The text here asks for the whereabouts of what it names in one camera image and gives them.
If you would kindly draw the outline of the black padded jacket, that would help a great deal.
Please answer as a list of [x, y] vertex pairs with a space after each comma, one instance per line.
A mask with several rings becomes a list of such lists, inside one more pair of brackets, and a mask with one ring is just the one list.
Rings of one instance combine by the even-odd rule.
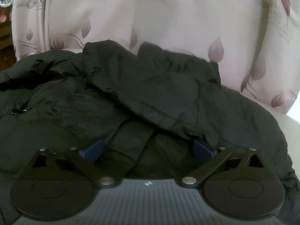
[[274, 116], [224, 87], [215, 62], [150, 43], [132, 54], [114, 41], [30, 55], [1, 72], [1, 224], [17, 218], [10, 189], [38, 149], [99, 140], [97, 168], [143, 179], [198, 168], [194, 141], [255, 148], [285, 188], [278, 218], [299, 224], [299, 179]]

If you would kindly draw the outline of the brown wooden furniture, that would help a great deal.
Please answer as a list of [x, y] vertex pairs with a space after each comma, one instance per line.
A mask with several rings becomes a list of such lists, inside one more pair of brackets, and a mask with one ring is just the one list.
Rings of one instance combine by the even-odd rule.
[[0, 48], [1, 48], [1, 71], [10, 68], [16, 62], [13, 39], [12, 39], [12, 4], [13, 0], [1, 0], [1, 25], [0, 25]]

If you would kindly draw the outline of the floral pink curtain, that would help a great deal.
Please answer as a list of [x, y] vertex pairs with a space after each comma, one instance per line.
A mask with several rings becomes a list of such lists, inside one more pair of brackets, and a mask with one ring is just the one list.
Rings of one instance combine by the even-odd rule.
[[299, 95], [299, 0], [14, 0], [16, 57], [149, 42], [217, 62], [224, 86], [287, 113]]

